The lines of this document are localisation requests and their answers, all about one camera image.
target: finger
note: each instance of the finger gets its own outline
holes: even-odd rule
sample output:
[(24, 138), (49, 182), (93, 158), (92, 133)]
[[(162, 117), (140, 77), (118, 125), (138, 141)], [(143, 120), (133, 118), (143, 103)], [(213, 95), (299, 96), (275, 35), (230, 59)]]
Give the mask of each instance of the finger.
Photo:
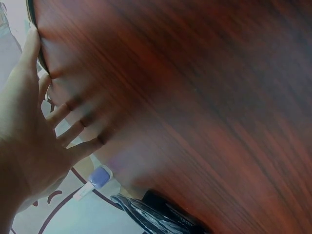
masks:
[(61, 105), (47, 116), (47, 122), (54, 129), (68, 114), (70, 110), (66, 104)]
[(89, 156), (94, 151), (98, 150), (103, 146), (102, 142), (98, 138), (94, 138), (90, 141), (80, 143), (79, 145), (73, 146), (68, 149), (69, 159), (74, 166), (81, 159)]
[(20, 57), (20, 62), (33, 67), (37, 63), (38, 54), (40, 51), (40, 38), (35, 27), (31, 27), (28, 31), (23, 53)]
[(41, 77), (41, 79), (39, 80), (39, 95), (38, 95), (38, 104), (41, 105), (43, 100), (44, 100), (44, 96), (47, 93), (47, 90), (49, 88), (51, 84), (51, 78), (48, 74), (45, 74)]
[(83, 131), (84, 126), (80, 121), (74, 123), (65, 133), (58, 136), (57, 139), (63, 147), (67, 147)]

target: dark red wood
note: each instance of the dark red wood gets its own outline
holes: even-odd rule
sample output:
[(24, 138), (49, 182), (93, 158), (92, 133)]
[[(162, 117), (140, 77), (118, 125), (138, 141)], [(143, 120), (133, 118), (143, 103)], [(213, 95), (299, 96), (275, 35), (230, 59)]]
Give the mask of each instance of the dark red wood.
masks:
[(35, 0), (53, 85), (125, 187), (216, 233), (312, 231), (312, 2)]

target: wooden table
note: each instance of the wooden table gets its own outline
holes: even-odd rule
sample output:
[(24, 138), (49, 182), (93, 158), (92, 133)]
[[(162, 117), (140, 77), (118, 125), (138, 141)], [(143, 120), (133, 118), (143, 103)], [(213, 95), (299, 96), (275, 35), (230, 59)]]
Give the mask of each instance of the wooden table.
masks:
[(122, 185), (216, 233), (312, 232), (310, 0), (33, 4), (50, 95)]

